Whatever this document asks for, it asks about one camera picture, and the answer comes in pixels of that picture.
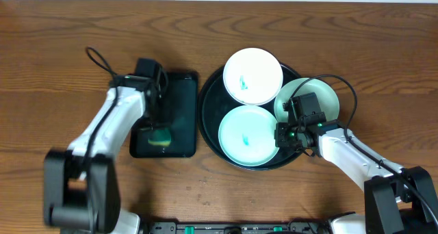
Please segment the pale green plate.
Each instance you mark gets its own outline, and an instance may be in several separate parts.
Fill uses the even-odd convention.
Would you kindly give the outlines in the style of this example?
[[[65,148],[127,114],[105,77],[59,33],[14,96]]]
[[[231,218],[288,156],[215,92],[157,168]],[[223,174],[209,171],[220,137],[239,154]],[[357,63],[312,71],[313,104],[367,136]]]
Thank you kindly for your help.
[[[283,104],[288,101],[295,89],[307,78],[300,78],[285,84],[274,100],[274,114],[278,122],[287,122],[288,114],[283,109]],[[301,87],[296,96],[314,92],[318,98],[321,110],[325,113],[328,121],[338,119],[339,99],[335,91],[325,82],[313,79]]]

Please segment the green yellow sponge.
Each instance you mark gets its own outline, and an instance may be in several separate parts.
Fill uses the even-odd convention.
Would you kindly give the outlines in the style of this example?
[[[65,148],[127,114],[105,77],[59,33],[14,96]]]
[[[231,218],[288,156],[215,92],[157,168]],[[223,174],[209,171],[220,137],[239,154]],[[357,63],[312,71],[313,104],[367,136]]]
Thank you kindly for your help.
[[[148,143],[153,146],[168,147],[171,142],[172,136],[168,128],[152,130],[148,138]]]

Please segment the mint green plate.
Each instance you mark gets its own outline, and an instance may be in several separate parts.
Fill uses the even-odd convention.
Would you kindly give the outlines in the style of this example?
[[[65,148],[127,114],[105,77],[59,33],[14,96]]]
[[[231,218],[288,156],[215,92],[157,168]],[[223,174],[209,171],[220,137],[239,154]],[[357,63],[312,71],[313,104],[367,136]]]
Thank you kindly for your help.
[[[255,167],[269,162],[278,153],[274,130],[277,119],[266,109],[242,105],[222,119],[218,140],[224,154],[239,166]]]

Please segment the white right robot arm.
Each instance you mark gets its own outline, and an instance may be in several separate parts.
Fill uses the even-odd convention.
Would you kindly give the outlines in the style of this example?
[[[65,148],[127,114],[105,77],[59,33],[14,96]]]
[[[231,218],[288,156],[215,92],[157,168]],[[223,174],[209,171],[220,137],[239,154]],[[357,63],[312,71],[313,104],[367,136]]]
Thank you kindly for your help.
[[[323,112],[289,113],[275,128],[276,146],[311,149],[344,172],[364,193],[365,213],[331,218],[331,233],[436,233],[437,194],[430,174],[405,168],[358,140],[340,121]]]

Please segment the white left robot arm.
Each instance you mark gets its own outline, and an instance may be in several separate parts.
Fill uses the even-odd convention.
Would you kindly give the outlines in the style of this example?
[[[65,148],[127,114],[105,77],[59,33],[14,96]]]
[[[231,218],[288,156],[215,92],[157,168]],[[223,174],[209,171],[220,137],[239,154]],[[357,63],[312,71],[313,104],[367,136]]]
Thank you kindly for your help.
[[[139,215],[122,209],[115,160],[132,126],[151,118],[161,96],[158,79],[113,78],[106,100],[66,151],[44,159],[44,223],[82,233],[138,233]]]

